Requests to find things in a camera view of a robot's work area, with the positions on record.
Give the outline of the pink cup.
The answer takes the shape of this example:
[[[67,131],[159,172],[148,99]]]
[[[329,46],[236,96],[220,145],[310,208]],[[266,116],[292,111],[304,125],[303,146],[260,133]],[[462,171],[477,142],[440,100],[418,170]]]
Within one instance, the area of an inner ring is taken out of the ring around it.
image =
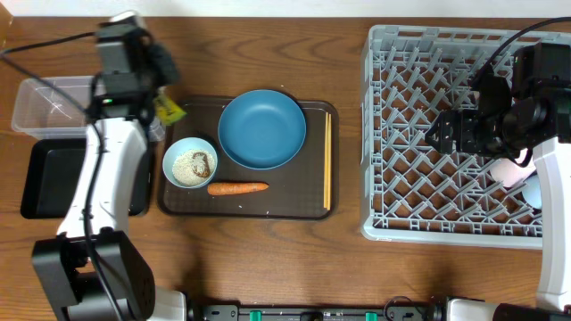
[[[490,168],[490,175],[494,181],[510,188],[525,181],[535,171],[536,167],[532,161],[527,167],[522,168],[511,160],[502,158],[494,161]]]

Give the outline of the light blue cup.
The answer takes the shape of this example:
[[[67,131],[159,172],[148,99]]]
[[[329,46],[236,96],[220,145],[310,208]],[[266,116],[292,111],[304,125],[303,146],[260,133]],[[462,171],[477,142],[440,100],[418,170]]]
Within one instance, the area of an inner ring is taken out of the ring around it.
[[[528,177],[525,180],[522,196],[532,208],[537,210],[542,208],[541,186],[537,175]]]

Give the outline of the dark blue plate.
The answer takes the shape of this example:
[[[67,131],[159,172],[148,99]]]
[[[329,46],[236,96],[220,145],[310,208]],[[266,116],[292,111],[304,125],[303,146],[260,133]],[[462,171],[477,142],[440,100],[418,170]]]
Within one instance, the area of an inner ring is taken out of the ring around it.
[[[307,133],[300,105],[278,91],[259,89],[239,95],[219,118],[219,144],[235,163],[275,169],[302,149]]]

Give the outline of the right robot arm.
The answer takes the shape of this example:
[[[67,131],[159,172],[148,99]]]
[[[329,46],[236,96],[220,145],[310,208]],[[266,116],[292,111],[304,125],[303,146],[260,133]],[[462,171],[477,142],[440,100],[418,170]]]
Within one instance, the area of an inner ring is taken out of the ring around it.
[[[440,153],[453,151],[536,167],[542,196],[542,272],[537,303],[570,310],[570,47],[538,43],[514,54],[513,79],[484,67],[477,107],[443,111],[425,134]]]

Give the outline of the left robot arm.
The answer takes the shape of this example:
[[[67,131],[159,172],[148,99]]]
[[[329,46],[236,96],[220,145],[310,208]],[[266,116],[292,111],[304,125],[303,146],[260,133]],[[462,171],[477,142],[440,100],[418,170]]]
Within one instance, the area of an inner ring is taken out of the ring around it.
[[[178,74],[134,19],[104,23],[95,38],[103,69],[83,110],[91,123],[78,185],[56,237],[35,243],[32,265],[60,320],[185,320],[185,295],[157,287],[128,238],[154,99]]]

